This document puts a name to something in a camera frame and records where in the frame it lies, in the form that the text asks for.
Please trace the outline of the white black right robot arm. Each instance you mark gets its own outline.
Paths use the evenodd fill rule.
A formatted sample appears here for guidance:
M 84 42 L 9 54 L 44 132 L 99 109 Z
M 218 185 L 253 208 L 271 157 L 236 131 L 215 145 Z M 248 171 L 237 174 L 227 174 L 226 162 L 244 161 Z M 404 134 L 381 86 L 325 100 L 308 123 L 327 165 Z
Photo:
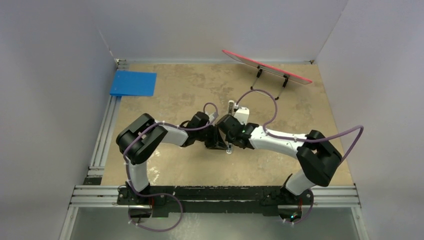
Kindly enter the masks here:
M 288 177 L 280 196 L 288 204 L 294 203 L 300 195 L 314 186 L 329 186 L 337 168 L 342 162 L 340 152 L 324 135 L 311 130 L 308 134 L 290 134 L 263 129 L 256 123 L 242 124 L 232 115 L 225 115 L 216 124 L 225 134 L 225 140 L 242 149 L 269 150 L 296 159 L 300 170 Z

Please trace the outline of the small white stapler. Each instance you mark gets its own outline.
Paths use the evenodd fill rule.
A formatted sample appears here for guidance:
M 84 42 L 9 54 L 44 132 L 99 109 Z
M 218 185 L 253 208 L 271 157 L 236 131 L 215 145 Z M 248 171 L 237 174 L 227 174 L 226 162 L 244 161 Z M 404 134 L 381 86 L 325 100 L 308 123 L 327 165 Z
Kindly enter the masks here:
M 233 152 L 233 144 L 232 143 L 228 143 L 227 144 L 226 153 L 230 155 L 230 154 L 232 154 L 232 152 Z

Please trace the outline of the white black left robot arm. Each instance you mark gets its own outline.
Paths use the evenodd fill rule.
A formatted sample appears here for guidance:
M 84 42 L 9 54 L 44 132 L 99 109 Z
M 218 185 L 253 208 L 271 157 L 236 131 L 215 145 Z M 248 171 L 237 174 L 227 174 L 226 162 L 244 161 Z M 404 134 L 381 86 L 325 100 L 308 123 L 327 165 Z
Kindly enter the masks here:
M 161 143 L 185 148 L 199 141 L 207 149 L 227 150 L 218 127 L 213 124 L 215 118 L 215 114 L 198 111 L 182 125 L 172 125 L 144 113 L 119 133 L 115 142 L 125 161 L 130 199 L 138 205 L 148 201 L 147 161 Z

